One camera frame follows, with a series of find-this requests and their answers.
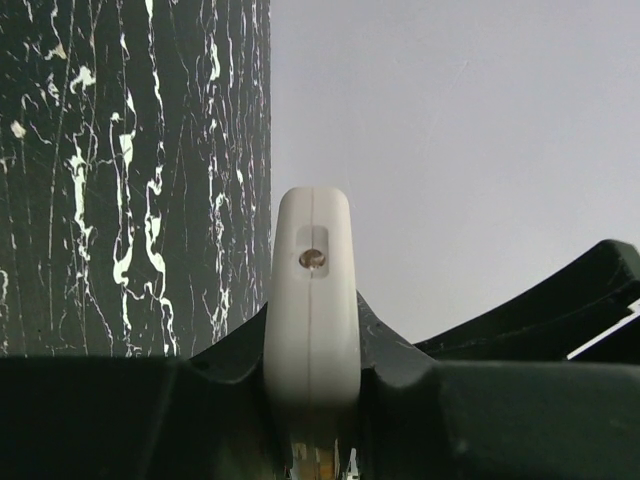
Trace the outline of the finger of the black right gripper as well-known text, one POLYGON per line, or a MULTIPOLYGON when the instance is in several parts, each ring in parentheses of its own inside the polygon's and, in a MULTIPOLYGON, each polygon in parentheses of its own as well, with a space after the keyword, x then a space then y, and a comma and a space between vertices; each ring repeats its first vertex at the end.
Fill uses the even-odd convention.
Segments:
POLYGON ((639 252, 603 240, 538 285, 415 347, 436 360, 560 361, 631 314, 639 252))

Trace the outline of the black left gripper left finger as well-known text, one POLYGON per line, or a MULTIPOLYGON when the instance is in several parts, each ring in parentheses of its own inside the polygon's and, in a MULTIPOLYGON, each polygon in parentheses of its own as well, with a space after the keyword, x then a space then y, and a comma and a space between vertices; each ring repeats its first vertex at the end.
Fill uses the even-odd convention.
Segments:
POLYGON ((266 315, 190 360, 8 357, 5 479, 281 479, 262 380, 266 315))

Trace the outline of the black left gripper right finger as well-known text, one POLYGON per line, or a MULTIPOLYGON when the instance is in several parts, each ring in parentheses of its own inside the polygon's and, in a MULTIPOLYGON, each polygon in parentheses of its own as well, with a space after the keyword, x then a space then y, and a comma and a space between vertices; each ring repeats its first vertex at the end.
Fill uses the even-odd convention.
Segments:
POLYGON ((635 479, 639 370, 435 361, 358 303, 364 479, 635 479))

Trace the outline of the white remote control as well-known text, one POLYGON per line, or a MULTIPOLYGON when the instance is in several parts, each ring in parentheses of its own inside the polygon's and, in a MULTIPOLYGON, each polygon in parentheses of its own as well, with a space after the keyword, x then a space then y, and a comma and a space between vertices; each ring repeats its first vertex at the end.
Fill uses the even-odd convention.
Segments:
POLYGON ((361 353, 350 207, 335 187, 296 187, 281 200, 263 378, 292 477, 343 478, 361 353))

